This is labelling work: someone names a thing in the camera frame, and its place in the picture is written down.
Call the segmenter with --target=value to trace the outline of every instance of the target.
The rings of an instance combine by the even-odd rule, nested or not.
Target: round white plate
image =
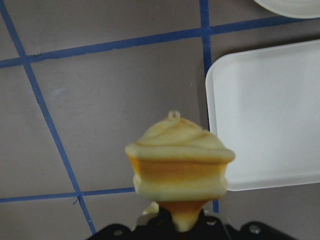
[[[276,14],[296,19],[320,18],[320,0],[254,0]]]

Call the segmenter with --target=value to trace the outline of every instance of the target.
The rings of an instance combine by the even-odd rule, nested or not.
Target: gray surface
[[[199,2],[192,0],[5,4],[32,55],[200,27]],[[209,14],[211,26],[276,16],[253,0],[210,0]],[[0,60],[17,56],[2,21]],[[318,19],[214,35],[212,62],[228,53],[319,38]],[[124,146],[168,111],[208,126],[197,37],[44,60],[32,69],[82,191],[133,187]],[[0,108],[0,198],[73,192],[22,66],[0,69]],[[301,240],[318,240],[319,192],[320,184],[228,192],[220,212],[237,228],[260,220]],[[0,203],[0,239],[84,240],[90,229],[75,200]],[[131,226],[149,203],[135,193],[84,200],[97,230],[114,222]],[[211,211],[211,203],[206,206]]]

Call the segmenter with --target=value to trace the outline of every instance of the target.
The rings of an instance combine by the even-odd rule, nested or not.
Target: swirled top
[[[128,156],[141,161],[203,161],[228,163],[235,158],[213,133],[178,111],[151,126],[136,142],[125,147]]]

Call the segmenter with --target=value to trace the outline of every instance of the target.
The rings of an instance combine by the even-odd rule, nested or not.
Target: white plate
[[[320,40],[225,55],[205,88],[229,190],[320,182]]]
[[[257,4],[276,14],[297,18],[320,17],[320,0],[254,0]]]

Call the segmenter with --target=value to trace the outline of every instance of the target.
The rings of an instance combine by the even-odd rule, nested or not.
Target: blue tape grid
[[[53,120],[50,116],[50,113],[48,111],[44,98],[38,86],[34,72],[31,68],[31,63],[36,63],[36,62],[40,62],[47,59],[61,59],[61,58],[67,58],[67,57],[72,57],[77,55],[85,55],[89,53],[105,52],[113,49],[124,49],[124,48],[130,48],[134,46],[144,46],[144,45],[150,45],[150,44],[175,41],[180,39],[201,37],[202,49],[203,49],[203,67],[204,67],[204,73],[206,75],[209,67],[212,64],[211,40],[210,40],[211,36],[309,20],[309,19],[289,18],[284,16],[274,16],[274,17],[267,17],[267,18],[249,20],[249,21],[241,21],[241,22],[235,22],[235,23],[229,23],[229,24],[223,24],[223,25],[210,26],[208,0],[199,0],[199,7],[200,7],[200,21],[201,21],[200,28],[193,28],[193,29],[155,34],[155,35],[144,36],[144,37],[136,37],[131,39],[119,40],[119,41],[92,44],[87,46],[74,47],[74,48],[68,48],[68,49],[62,49],[62,50],[56,50],[56,51],[49,51],[49,52],[44,52],[37,55],[26,55],[23,45],[14,27],[14,24],[6,10],[4,1],[0,0],[0,12],[1,12],[2,18],[5,22],[5,25],[8,29],[10,37],[19,55],[19,57],[17,58],[0,60],[0,68],[23,65],[24,70],[32,86],[32,90],[34,92],[36,100],[43,114],[43,117],[51,132],[51,135],[54,139],[56,147],[60,153],[61,159],[63,161],[63,164],[66,168],[66,171],[68,173],[68,176],[70,178],[70,181],[75,191],[70,193],[0,198],[0,203],[77,197],[79,204],[81,206],[81,209],[83,211],[83,214],[85,216],[85,219],[90,227],[90,230],[94,234],[96,232],[96,229],[91,220],[88,209],[86,207],[84,196],[129,193],[129,192],[135,191],[133,187],[83,191],[83,192],[81,191],[77,183],[76,177],[74,175],[74,172],[72,170],[72,167],[69,163],[67,154],[64,150],[64,147],[58,135],[58,132],[56,130],[56,127],[53,123]],[[218,201],[213,202],[213,211],[216,213],[219,212]]]

